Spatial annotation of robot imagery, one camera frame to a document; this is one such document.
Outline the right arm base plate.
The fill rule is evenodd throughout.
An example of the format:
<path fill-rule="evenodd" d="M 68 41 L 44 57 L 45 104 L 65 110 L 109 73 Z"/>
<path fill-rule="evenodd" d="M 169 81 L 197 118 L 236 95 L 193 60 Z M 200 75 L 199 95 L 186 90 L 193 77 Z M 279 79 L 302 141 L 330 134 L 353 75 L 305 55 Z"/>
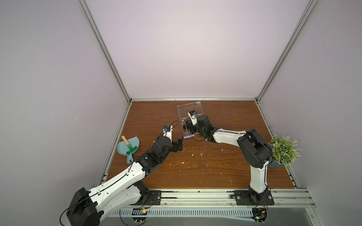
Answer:
<path fill-rule="evenodd" d="M 233 194 L 230 195 L 231 199 L 236 201 L 238 206 L 241 205 L 250 205 L 250 206 L 257 206 L 257 205 L 274 205 L 274 199 L 270 190 L 266 189 L 262 193 L 257 193 L 255 191 L 249 190 L 235 190 Z"/>

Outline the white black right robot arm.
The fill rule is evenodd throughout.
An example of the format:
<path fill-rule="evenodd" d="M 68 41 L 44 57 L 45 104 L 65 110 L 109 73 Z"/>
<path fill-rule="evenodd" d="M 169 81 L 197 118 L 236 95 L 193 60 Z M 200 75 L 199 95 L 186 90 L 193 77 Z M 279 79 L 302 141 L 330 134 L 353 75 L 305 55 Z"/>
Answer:
<path fill-rule="evenodd" d="M 267 184 L 267 169 L 272 159 L 272 148 L 255 130 L 230 131 L 213 127 L 206 115 L 197 115 L 195 111 L 188 112 L 190 120 L 186 128 L 191 134 L 198 133 L 206 141 L 228 144 L 239 147 L 246 162 L 250 165 L 251 181 L 249 193 L 256 197 L 266 196 L 269 190 Z"/>

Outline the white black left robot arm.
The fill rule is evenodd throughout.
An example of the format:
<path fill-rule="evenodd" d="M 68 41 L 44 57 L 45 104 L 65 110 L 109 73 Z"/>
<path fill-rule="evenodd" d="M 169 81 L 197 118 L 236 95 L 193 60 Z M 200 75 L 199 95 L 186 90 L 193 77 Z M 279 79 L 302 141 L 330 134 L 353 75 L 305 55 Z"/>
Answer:
<path fill-rule="evenodd" d="M 160 136 L 149 150 L 109 181 L 89 190 L 80 188 L 63 212 L 70 225 L 98 226 L 122 207 L 145 204 L 149 189 L 142 180 L 156 171 L 171 152 L 182 150 L 183 138 L 172 141 L 167 136 Z"/>

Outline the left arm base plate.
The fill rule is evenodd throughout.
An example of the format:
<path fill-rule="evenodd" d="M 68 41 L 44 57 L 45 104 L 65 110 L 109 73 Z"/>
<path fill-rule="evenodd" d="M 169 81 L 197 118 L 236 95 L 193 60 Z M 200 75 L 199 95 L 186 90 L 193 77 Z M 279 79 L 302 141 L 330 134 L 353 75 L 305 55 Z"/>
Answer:
<path fill-rule="evenodd" d="M 138 202 L 134 203 L 133 206 L 152 206 L 152 205 L 160 205 L 162 197 L 161 190 L 150 190 L 147 194 L 141 195 L 141 198 Z"/>

